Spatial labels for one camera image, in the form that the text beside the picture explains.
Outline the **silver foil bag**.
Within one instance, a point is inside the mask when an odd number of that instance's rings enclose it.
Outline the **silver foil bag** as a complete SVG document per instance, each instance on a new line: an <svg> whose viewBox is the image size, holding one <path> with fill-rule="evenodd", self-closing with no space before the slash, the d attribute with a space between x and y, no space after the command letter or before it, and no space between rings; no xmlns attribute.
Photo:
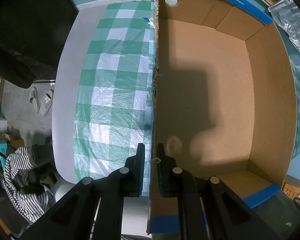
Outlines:
<svg viewBox="0 0 300 240"><path fill-rule="evenodd" d="M289 36L300 53L300 9L293 0L279 0L268 8L274 22Z"/></svg>

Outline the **grey white slipper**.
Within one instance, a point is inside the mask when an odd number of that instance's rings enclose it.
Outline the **grey white slipper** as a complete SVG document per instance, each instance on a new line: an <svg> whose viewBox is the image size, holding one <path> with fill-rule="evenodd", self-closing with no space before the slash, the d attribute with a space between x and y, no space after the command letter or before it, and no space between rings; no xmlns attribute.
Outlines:
<svg viewBox="0 0 300 240"><path fill-rule="evenodd" d="M52 89L45 92L43 97L40 100L40 109L39 109L39 115L44 118L46 117L48 111L50 110L52 103L53 103L53 94L54 91Z"/></svg>
<svg viewBox="0 0 300 240"><path fill-rule="evenodd" d="M32 105L32 108L35 113L39 112L39 99L38 99L38 91L36 87L33 87L29 94L29 102Z"/></svg>

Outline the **green white checkered tablecloth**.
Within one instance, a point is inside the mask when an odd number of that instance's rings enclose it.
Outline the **green white checkered tablecloth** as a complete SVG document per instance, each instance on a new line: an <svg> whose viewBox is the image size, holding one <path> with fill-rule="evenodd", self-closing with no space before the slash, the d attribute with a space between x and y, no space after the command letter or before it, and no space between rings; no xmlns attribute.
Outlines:
<svg viewBox="0 0 300 240"><path fill-rule="evenodd" d="M100 179L145 146L142 195L149 195L155 5L113 3L100 19L83 64L74 120L76 179Z"/></svg>

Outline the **black furniture top left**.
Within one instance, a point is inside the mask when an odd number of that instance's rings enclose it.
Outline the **black furniture top left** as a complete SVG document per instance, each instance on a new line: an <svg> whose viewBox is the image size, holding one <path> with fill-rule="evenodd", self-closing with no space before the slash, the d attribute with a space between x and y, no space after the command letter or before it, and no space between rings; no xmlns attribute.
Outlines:
<svg viewBox="0 0 300 240"><path fill-rule="evenodd" d="M0 0L0 77L20 88L54 79L77 15L72 0Z"/></svg>

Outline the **grey white slipper left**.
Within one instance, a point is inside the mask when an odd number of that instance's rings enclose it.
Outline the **grey white slipper left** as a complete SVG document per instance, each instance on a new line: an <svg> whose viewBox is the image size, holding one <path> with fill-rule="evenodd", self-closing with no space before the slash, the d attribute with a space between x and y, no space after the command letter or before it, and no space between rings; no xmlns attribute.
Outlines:
<svg viewBox="0 0 300 240"><path fill-rule="evenodd" d="M32 108L35 113L39 112L39 99L38 99L38 91L36 87L33 87L29 94L29 102L32 105Z"/></svg>

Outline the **grey white slipper right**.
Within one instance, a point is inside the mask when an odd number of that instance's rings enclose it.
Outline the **grey white slipper right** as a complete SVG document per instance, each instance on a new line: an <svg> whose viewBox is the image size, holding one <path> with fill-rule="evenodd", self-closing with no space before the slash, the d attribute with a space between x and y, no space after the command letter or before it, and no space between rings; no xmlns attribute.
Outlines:
<svg viewBox="0 0 300 240"><path fill-rule="evenodd" d="M45 92L43 97L40 100L40 109L39 109L39 115L44 118L46 117L48 111L50 110L52 103L53 103L53 94L54 91L52 89Z"/></svg>

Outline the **black white striped cloth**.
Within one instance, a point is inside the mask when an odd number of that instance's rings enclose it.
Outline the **black white striped cloth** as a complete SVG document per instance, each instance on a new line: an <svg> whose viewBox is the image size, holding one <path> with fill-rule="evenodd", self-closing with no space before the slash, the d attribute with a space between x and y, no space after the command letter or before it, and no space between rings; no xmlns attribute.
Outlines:
<svg viewBox="0 0 300 240"><path fill-rule="evenodd" d="M53 146L22 146L6 158L1 180L15 209L29 222L36 222L55 203L53 193L40 182L40 168L54 161Z"/></svg>

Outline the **brown cardboard box blue tape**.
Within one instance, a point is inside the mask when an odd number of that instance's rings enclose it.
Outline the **brown cardboard box blue tape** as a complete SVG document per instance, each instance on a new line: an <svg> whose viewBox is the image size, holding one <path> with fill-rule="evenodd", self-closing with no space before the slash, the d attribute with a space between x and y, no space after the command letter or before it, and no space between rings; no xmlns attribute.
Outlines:
<svg viewBox="0 0 300 240"><path fill-rule="evenodd" d="M281 190L297 99L274 22L244 0L156 0L151 233L279 239L254 208ZM157 144L196 191L163 198Z"/></svg>

